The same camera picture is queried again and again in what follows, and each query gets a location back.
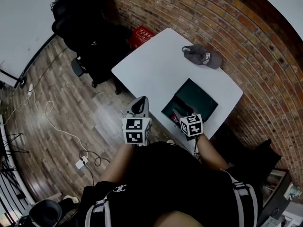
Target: black cable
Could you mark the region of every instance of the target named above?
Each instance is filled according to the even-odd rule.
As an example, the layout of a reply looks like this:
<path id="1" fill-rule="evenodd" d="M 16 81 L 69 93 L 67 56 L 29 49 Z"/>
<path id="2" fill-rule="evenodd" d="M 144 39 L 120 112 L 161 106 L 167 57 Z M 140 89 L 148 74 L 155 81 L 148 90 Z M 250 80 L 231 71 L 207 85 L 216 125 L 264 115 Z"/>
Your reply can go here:
<path id="1" fill-rule="evenodd" d="M 103 158 L 103 157 L 99 156 L 96 152 L 94 152 L 94 151 L 89 151 L 89 150 L 81 150 L 81 151 L 79 152 L 79 158 L 81 158 L 81 153 L 82 153 L 82 152 L 94 153 L 94 154 L 97 156 L 97 158 L 95 158 L 95 162 L 94 162 L 95 166 L 100 166 L 100 165 L 101 165 L 101 160 L 102 160 L 102 159 L 103 159 L 103 160 L 106 160 L 106 161 L 108 161 L 108 163 L 110 163 L 110 161 L 107 160 L 106 158 Z"/>
<path id="2" fill-rule="evenodd" d="M 44 74 L 47 72 L 47 70 L 51 67 L 51 65 L 56 61 L 56 59 L 59 57 L 59 55 L 64 52 L 66 49 L 68 49 L 68 47 L 66 47 L 65 49 L 61 50 L 59 54 L 57 54 L 57 56 L 53 59 L 53 61 L 49 64 L 49 66 L 46 68 L 46 70 L 42 73 L 41 77 L 39 78 L 38 82 L 36 83 L 36 85 L 34 86 L 37 87 L 37 85 L 39 84 L 41 78 L 44 76 Z"/>
<path id="3" fill-rule="evenodd" d="M 90 168 L 86 164 L 84 164 L 84 166 L 89 170 L 91 174 L 91 178 L 93 179 L 93 186 L 95 186 L 93 173 L 91 172 Z"/>
<path id="4" fill-rule="evenodd" d="M 199 156 L 199 158 L 198 158 L 198 160 L 200 160 L 200 154 L 199 153 L 196 153 L 196 149 L 197 149 L 197 145 L 198 145 L 198 140 L 199 140 L 199 136 L 196 136 L 195 137 L 195 140 L 196 140 L 196 142 L 195 142 L 195 149 L 194 149 L 194 156 L 195 155 L 198 155 Z"/>
<path id="5" fill-rule="evenodd" d="M 103 159 L 103 160 L 106 160 L 106 161 L 108 161 L 108 162 L 110 163 L 110 161 L 109 161 L 108 159 L 103 158 L 103 157 L 99 156 L 96 152 L 90 151 L 90 150 L 81 150 L 81 151 L 79 151 L 79 158 L 80 158 L 81 160 L 82 160 L 82 157 L 81 157 L 82 152 L 93 153 L 93 154 L 95 154 L 95 155 L 97 156 L 97 158 L 95 158 L 95 162 L 94 162 L 95 166 L 100 166 L 100 165 L 101 165 L 101 160 L 102 160 L 102 159 Z M 93 173 L 91 172 L 90 168 L 89 168 L 86 164 L 84 164 L 84 166 L 89 170 L 89 172 L 90 172 L 90 174 L 91 174 L 91 178 L 92 178 L 92 180 L 93 180 L 93 186 L 94 186 L 94 185 L 95 185 L 95 182 L 94 182 Z"/>

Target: shoulder strap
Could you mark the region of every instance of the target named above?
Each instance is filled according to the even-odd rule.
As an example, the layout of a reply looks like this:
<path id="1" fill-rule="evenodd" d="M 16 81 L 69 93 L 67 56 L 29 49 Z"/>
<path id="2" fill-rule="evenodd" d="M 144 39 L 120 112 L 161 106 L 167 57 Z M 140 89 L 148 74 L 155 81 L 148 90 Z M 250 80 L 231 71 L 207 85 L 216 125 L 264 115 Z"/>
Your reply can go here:
<path id="1" fill-rule="evenodd" d="M 91 206 L 90 209 L 87 211 L 84 227 L 90 227 L 90 217 L 93 212 L 104 212 L 105 226 L 112 226 L 110 218 L 109 200 L 107 199 L 107 195 L 103 200 L 97 201 L 96 204 Z"/>
<path id="2" fill-rule="evenodd" d="M 241 196 L 250 195 L 253 205 L 254 205 L 254 225 L 253 227 L 257 226 L 258 220 L 258 202 L 255 190 L 250 184 L 240 183 L 236 179 L 234 179 L 227 171 L 226 172 L 232 180 L 233 184 L 233 192 L 236 197 L 237 205 L 238 205 L 238 216 L 239 216 L 239 227 L 244 227 L 244 210 L 241 201 Z"/>

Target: wooden floor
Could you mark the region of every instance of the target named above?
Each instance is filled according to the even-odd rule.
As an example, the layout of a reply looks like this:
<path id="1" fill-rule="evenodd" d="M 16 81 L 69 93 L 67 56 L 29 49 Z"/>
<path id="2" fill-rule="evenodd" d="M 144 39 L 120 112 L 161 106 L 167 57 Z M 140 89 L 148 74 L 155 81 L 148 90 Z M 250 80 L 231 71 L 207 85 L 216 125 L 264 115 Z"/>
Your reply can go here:
<path id="1" fill-rule="evenodd" d="M 62 39 L 56 37 L 41 51 L 27 73 L 27 85 L 13 95 L 5 119 L 27 98 L 29 85 L 38 83 L 59 54 L 35 87 L 38 108 L 43 113 L 47 101 L 53 100 L 50 121 L 59 129 L 77 135 L 87 150 L 111 160 L 124 141 L 122 111 L 133 97 L 128 92 L 116 95 L 112 81 L 93 88 L 88 75 L 78 78 L 71 69 L 75 53 L 69 49 L 60 53 L 65 48 Z M 8 104 L 13 91 L 13 88 L 0 91 L 1 100 Z M 80 197 L 83 188 L 92 184 L 88 169 L 78 170 L 75 166 L 82 150 L 78 140 L 49 125 L 36 110 L 34 95 L 21 112 L 13 114 L 5 128 L 7 134 L 23 133 L 14 145 L 30 153 L 15 153 L 16 165 L 37 201 L 57 192 Z M 153 121 L 150 141 L 167 140 L 166 135 L 163 127 Z M 101 166 L 96 167 L 94 159 L 90 154 L 89 167 L 97 182 L 108 162 L 103 160 Z"/>

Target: white logo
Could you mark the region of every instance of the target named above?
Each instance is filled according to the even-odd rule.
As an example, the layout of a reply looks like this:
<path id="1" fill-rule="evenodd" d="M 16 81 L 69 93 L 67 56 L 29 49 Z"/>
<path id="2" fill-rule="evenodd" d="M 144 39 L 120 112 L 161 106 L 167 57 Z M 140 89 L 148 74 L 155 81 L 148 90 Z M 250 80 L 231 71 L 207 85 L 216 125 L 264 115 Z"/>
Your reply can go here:
<path id="1" fill-rule="evenodd" d="M 124 192 L 125 191 L 125 188 L 124 187 L 126 187 L 126 185 L 121 185 L 121 186 L 118 186 L 118 187 L 116 187 L 114 190 L 113 190 L 113 192 Z"/>
<path id="2" fill-rule="evenodd" d="M 134 121 L 134 125 L 130 125 L 130 126 L 128 126 L 129 128 L 140 128 L 140 123 L 141 123 L 141 121 L 140 120 L 135 120 Z"/>
<path id="3" fill-rule="evenodd" d="M 187 131 L 187 128 L 186 128 L 186 125 L 185 125 L 185 124 L 182 124 L 182 129 L 183 129 L 184 131 Z"/>
<path id="4" fill-rule="evenodd" d="M 188 120 L 189 120 L 190 123 L 195 122 L 196 121 L 196 117 L 188 118 Z"/>
<path id="5" fill-rule="evenodd" d="M 200 129 L 199 128 L 196 129 L 196 126 L 193 125 L 191 126 L 191 130 L 197 133 Z"/>
<path id="6" fill-rule="evenodd" d="M 206 58 L 203 64 L 206 65 L 209 62 L 209 59 L 210 59 L 210 53 L 206 53 Z"/>

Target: gray baseball cap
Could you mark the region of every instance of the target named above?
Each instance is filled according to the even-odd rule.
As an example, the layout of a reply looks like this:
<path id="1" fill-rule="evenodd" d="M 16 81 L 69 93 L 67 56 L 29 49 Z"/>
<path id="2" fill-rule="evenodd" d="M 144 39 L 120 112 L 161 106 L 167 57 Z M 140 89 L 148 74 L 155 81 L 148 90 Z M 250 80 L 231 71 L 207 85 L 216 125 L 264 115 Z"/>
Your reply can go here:
<path id="1" fill-rule="evenodd" d="M 205 65 L 212 69 L 218 69 L 222 63 L 222 57 L 215 51 L 206 49 L 203 45 L 184 46 L 184 57 L 196 65 Z"/>

